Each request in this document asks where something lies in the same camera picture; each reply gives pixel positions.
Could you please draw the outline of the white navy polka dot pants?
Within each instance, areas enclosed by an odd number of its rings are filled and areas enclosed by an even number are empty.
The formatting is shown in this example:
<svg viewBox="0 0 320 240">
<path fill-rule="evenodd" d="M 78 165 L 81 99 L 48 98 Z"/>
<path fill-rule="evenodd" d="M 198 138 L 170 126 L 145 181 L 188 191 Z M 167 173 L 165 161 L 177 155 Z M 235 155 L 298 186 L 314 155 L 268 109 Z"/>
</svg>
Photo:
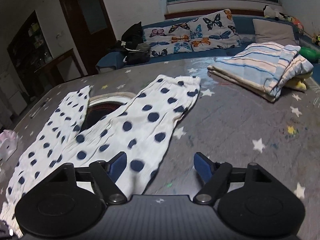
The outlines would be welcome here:
<svg viewBox="0 0 320 240">
<path fill-rule="evenodd" d="M 1 220 L 19 232 L 18 201 L 64 163 L 85 167 L 125 152 L 116 184 L 126 195 L 141 194 L 162 161 L 173 130 L 200 92 L 197 76 L 159 75 L 132 100 L 82 130 L 91 88 L 68 93 L 35 141 L 20 156 L 6 190 Z"/>
</svg>

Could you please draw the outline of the black clothes pile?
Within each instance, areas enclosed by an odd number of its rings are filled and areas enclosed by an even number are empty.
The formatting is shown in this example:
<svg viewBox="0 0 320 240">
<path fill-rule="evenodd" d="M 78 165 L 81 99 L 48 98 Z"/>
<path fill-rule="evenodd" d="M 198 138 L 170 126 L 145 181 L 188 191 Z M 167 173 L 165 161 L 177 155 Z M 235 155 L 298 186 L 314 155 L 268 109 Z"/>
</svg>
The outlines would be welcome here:
<svg viewBox="0 0 320 240">
<path fill-rule="evenodd" d="M 149 62 L 151 47 L 144 41 L 142 22 L 133 24 L 123 33 L 121 40 L 116 42 L 116 51 L 123 55 L 123 62 L 127 65 Z"/>
</svg>

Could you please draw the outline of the grey star tablecloth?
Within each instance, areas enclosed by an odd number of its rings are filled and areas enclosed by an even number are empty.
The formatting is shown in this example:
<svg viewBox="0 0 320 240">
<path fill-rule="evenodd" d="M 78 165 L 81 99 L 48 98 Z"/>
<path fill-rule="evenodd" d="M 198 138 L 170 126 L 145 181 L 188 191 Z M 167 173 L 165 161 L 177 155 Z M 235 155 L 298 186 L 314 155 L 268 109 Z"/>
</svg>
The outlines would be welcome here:
<svg viewBox="0 0 320 240">
<path fill-rule="evenodd" d="M 45 121 L 68 92 L 86 85 L 91 94 L 138 93 L 158 75 L 198 76 L 201 89 L 193 109 L 177 124 L 180 138 L 172 137 L 168 151 L 146 194 L 188 194 L 193 197 L 200 181 L 193 168 L 193 156 L 201 152 L 213 161 L 235 167 L 255 162 L 291 191 L 303 198 L 306 217 L 299 231 L 301 239 L 319 239 L 319 87 L 308 80 L 304 93 L 286 88 L 274 103 L 209 74 L 212 59 L 165 61 L 88 76 L 53 88 L 47 104 L 25 111 L 13 129 L 19 136 L 17 151 L 1 164 L 1 201 L 18 158 L 35 141 Z"/>
</svg>

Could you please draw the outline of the round induction cooktop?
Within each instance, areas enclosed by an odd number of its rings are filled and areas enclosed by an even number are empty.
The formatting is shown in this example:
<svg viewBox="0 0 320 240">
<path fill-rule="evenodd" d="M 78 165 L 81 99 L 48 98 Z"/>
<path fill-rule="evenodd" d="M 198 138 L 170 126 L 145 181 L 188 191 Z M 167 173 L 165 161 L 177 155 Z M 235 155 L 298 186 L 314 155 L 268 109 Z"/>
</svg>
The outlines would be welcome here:
<svg viewBox="0 0 320 240">
<path fill-rule="evenodd" d="M 107 93 L 90 98 L 85 120 L 80 132 L 91 128 L 102 117 L 114 112 L 132 100 L 136 94 L 131 92 Z"/>
</svg>

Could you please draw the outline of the black pen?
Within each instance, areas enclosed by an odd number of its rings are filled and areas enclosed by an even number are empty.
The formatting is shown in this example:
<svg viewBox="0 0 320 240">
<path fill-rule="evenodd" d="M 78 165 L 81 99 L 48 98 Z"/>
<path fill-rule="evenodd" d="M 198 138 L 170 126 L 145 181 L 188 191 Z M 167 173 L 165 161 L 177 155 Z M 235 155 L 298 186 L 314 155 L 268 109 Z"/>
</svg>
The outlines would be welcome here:
<svg viewBox="0 0 320 240">
<path fill-rule="evenodd" d="M 47 104 L 48 101 L 49 98 L 46 98 L 46 100 L 44 100 L 44 102 L 42 102 L 40 106 L 33 113 L 31 113 L 31 115 L 29 115 L 29 117 L 33 119 L 35 115 Z"/>
</svg>

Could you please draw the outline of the pink white cloth bag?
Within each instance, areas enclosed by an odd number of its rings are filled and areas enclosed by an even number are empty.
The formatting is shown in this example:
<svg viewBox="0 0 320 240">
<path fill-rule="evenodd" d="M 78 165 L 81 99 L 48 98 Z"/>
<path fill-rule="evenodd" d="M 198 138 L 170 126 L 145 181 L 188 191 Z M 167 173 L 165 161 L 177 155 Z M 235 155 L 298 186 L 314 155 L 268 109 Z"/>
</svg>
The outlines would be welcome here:
<svg viewBox="0 0 320 240">
<path fill-rule="evenodd" d="M 0 158 L 7 161 L 17 150 L 18 135 L 12 130 L 5 129 L 0 135 Z"/>
</svg>

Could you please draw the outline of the striped folded blanket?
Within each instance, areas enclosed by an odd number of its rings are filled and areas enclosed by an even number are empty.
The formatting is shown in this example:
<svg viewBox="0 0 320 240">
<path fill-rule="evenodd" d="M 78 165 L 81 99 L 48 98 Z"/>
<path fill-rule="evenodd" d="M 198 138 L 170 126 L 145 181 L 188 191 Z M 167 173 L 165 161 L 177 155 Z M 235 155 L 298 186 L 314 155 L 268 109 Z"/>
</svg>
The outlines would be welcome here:
<svg viewBox="0 0 320 240">
<path fill-rule="evenodd" d="M 275 102 L 289 80 L 313 70 L 300 50 L 300 46 L 282 46 L 276 42 L 252 43 L 230 58 L 216 58 L 207 69 Z"/>
</svg>

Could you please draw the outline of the dark wooden cabinet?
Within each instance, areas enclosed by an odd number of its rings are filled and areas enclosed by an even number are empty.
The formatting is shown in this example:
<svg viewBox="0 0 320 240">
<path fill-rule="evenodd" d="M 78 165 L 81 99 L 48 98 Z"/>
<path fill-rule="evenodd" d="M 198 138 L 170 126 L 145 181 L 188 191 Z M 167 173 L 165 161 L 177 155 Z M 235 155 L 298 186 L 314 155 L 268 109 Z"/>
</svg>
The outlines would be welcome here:
<svg viewBox="0 0 320 240">
<path fill-rule="evenodd" d="M 66 82 L 57 65 L 68 59 L 74 62 L 76 73 L 84 76 L 73 49 L 52 56 L 36 12 L 32 12 L 20 27 L 7 51 L 29 97 L 40 96 Z"/>
</svg>

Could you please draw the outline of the yellow folded cloth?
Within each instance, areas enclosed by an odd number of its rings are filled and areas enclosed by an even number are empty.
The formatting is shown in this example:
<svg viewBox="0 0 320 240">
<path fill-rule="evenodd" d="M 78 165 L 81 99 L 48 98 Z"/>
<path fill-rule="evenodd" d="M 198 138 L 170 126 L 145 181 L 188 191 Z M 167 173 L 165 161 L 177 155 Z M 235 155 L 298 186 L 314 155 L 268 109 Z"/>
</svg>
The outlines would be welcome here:
<svg viewBox="0 0 320 240">
<path fill-rule="evenodd" d="M 285 83 L 285 87 L 304 92 L 307 90 L 307 85 L 305 83 L 305 80 L 310 78 L 312 75 L 313 75 L 313 72 L 297 75 L 292 79 L 290 79 L 289 81 L 287 81 L 287 83 Z"/>
</svg>

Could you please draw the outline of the blue sofa bench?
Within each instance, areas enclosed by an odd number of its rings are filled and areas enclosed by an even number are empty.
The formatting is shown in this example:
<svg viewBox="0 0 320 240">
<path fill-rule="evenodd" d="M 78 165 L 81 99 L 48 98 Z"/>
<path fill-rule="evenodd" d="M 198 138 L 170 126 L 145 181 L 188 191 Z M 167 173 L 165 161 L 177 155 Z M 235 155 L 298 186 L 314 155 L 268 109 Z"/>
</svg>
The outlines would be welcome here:
<svg viewBox="0 0 320 240">
<path fill-rule="evenodd" d="M 180 18 L 177 21 L 166 20 L 163 22 L 153 23 L 146 26 L 143 26 L 144 29 L 152 28 L 155 29 L 157 25 L 161 28 L 164 27 L 171 27 L 173 23 L 183 23 L 187 22 L 187 20 L 193 21 L 195 17 L 186 17 Z M 182 52 L 178 54 L 168 54 L 166 56 L 160 57 L 150 57 L 149 61 L 143 63 L 127 63 L 124 62 L 125 56 L 119 51 L 112 51 L 109 52 L 107 55 L 102 57 L 98 63 L 96 64 L 96 68 L 98 72 L 105 73 L 108 69 L 117 70 L 126 67 L 138 66 L 143 64 L 150 64 L 156 62 L 165 62 L 165 61 L 174 61 L 174 60 L 181 60 L 181 59 L 193 59 L 198 57 L 215 57 L 215 56 L 234 56 L 235 54 L 243 51 L 249 44 L 255 42 L 255 33 L 254 33 L 254 24 L 253 20 L 267 20 L 270 22 L 277 22 L 276 20 L 263 18 L 260 16 L 249 16 L 249 15 L 233 15 L 233 20 L 235 23 L 235 27 L 239 33 L 241 46 L 236 48 L 228 48 L 228 49 L 211 49 L 206 51 L 199 51 L 199 52 Z M 308 47 L 313 50 L 319 51 L 319 46 L 312 43 L 311 38 L 302 35 L 299 33 L 297 27 L 295 27 L 292 23 L 279 21 L 278 23 L 291 25 L 293 28 L 293 33 L 296 38 L 298 44 L 301 44 L 302 47 Z"/>
</svg>

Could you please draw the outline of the butterfly print pillow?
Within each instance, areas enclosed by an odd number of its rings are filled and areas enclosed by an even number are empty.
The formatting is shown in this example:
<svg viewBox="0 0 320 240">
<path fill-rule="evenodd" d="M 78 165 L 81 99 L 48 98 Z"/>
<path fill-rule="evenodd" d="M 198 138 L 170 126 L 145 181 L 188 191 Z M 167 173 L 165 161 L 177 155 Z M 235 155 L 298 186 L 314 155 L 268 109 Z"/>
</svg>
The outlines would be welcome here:
<svg viewBox="0 0 320 240">
<path fill-rule="evenodd" d="M 229 9 L 201 16 L 189 22 L 145 28 L 143 41 L 150 45 L 152 57 L 241 46 Z"/>
</svg>

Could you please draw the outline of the grey plain pillow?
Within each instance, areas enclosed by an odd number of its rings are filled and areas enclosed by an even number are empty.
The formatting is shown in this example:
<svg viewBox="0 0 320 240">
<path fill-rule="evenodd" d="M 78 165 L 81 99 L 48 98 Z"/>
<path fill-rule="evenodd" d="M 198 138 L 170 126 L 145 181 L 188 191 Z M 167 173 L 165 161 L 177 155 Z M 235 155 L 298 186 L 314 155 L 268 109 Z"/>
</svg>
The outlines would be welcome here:
<svg viewBox="0 0 320 240">
<path fill-rule="evenodd" d="M 253 19 L 252 22 L 256 43 L 276 42 L 282 46 L 298 44 L 291 25 L 259 19 Z"/>
</svg>

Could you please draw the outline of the green bowl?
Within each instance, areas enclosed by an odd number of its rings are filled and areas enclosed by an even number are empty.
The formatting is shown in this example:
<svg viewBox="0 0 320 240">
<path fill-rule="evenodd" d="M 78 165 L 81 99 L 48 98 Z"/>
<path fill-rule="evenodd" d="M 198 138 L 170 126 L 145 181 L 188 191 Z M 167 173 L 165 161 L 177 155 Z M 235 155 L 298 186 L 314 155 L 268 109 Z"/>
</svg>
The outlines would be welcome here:
<svg viewBox="0 0 320 240">
<path fill-rule="evenodd" d="M 320 53 L 318 51 L 307 47 L 301 47 L 299 53 L 311 63 L 317 63 L 320 58 Z"/>
</svg>

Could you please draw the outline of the dark wooden door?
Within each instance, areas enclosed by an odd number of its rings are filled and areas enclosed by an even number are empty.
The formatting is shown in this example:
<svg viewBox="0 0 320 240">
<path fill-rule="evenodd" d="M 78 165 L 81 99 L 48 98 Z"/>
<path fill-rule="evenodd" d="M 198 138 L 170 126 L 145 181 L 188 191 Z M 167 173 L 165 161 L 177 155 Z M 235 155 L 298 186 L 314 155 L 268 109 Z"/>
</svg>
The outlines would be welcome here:
<svg viewBox="0 0 320 240">
<path fill-rule="evenodd" d="M 89 75 L 116 43 L 103 0 L 59 0 L 69 31 Z"/>
</svg>

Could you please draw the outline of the plush toy panda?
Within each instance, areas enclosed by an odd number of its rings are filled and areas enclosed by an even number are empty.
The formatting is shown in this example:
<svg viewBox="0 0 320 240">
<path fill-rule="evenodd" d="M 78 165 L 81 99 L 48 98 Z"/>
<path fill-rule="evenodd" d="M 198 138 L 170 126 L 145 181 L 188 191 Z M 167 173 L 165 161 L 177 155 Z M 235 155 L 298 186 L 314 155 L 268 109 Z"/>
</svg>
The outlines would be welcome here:
<svg viewBox="0 0 320 240">
<path fill-rule="evenodd" d="M 265 18 L 270 18 L 276 21 L 291 22 L 292 17 L 285 15 L 282 12 L 272 9 L 269 5 L 265 5 L 263 8 Z"/>
</svg>

